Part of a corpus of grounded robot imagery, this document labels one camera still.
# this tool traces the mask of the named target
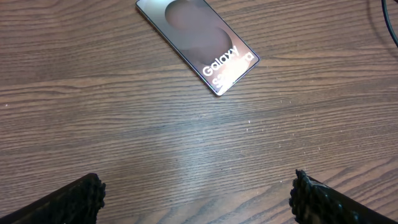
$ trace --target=phone screen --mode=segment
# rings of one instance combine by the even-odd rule
[[[217,95],[260,61],[204,0],[138,0],[136,5]]]

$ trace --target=black object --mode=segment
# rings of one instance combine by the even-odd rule
[[[398,224],[296,170],[289,204],[298,223]]]
[[[0,218],[1,224],[95,224],[104,207],[105,184],[96,174],[62,187],[44,198]]]
[[[397,38],[396,33],[394,32],[393,28],[392,28],[391,21],[390,21],[390,18],[388,16],[386,0],[381,0],[381,7],[383,9],[384,20],[386,22],[387,29],[390,32],[390,35],[391,35],[392,39],[394,40],[394,43],[396,43],[396,46],[398,47],[398,38]]]

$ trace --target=phone frame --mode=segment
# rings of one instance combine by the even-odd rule
[[[233,82],[233,84],[227,89],[227,90],[225,90],[223,93],[221,93],[221,94],[219,94],[219,92],[217,92],[213,87],[212,87],[212,85],[211,85],[211,83],[208,83],[208,81],[202,76],[202,74],[191,64],[191,62],[178,50],[178,48],[176,48],[176,46],[174,46],[174,44],[169,40],[169,38],[167,38],[165,35],[164,35],[164,33],[159,29],[159,27],[157,27],[157,25],[152,21],[152,19],[150,19],[149,17],[148,17],[148,15],[138,6],[138,2],[139,2],[140,0],[137,0],[136,1],[136,7],[138,8],[138,10],[139,10],[139,12],[152,24],[152,26],[154,26],[155,27],[155,29],[156,29],[156,31],[169,43],[169,45],[174,49],[174,51],[176,51],[176,53],[178,53],[179,54],[179,56],[181,57],[181,58],[183,58],[183,60],[185,61],[185,63],[186,64],[188,64],[189,65],[189,67],[194,71],[194,72],[196,72],[196,74],[206,83],[206,85],[213,91],[213,93],[215,94],[215,95],[217,95],[217,96],[222,96],[224,93],[226,93],[232,86],[234,86],[235,85],[235,83],[237,83],[243,76],[245,76],[245,74],[247,74],[248,72],[250,72],[260,61],[261,61],[261,58],[260,58],[260,56],[258,56],[258,54],[257,53],[255,53],[255,51],[253,51],[253,49],[252,48],[250,48],[249,46],[248,46],[248,44],[245,42],[245,41],[243,41],[243,39],[224,21],[224,19],[205,1],[205,0],[202,0],[202,1],[204,1],[206,4],[207,4],[207,6],[211,9],[211,10],[213,10],[213,12],[228,26],[228,28],[248,47],[248,49],[250,49],[251,50],[251,52],[252,53],[254,53],[254,55],[255,56],[257,56],[257,58],[259,59],[254,65],[252,65],[250,68],[248,68],[239,78],[237,78],[234,82]]]

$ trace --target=samsung galaxy phone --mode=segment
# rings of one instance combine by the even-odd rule
[[[218,96],[260,61],[204,0],[138,0],[136,5]]]

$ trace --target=wooden table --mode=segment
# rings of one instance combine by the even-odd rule
[[[294,223],[303,169],[398,220],[379,1],[209,3],[262,58],[221,98],[133,0],[0,3],[0,216],[95,172],[98,223]]]

